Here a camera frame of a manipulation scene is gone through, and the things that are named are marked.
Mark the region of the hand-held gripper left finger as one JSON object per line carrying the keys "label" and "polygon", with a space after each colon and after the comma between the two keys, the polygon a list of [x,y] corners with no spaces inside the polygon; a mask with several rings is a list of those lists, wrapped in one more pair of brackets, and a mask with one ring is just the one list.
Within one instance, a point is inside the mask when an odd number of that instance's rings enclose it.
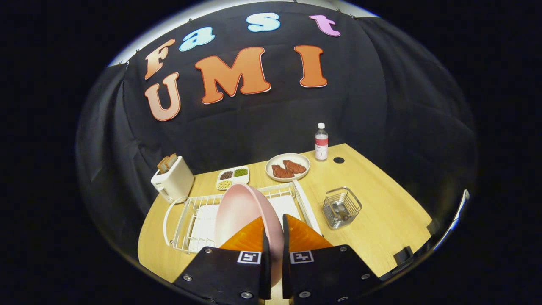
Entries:
{"label": "hand-held gripper left finger", "polygon": [[271,299],[271,252],[258,217],[222,247],[203,247],[174,281],[187,293],[218,305],[263,305]]}

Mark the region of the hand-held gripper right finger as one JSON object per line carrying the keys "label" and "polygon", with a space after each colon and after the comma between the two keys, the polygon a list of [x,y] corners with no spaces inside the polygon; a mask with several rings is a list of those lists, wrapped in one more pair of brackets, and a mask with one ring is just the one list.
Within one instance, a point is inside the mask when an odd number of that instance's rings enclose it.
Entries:
{"label": "hand-held gripper right finger", "polygon": [[353,305],[382,280],[349,245],[332,247],[305,222],[283,215],[282,293],[291,305]]}

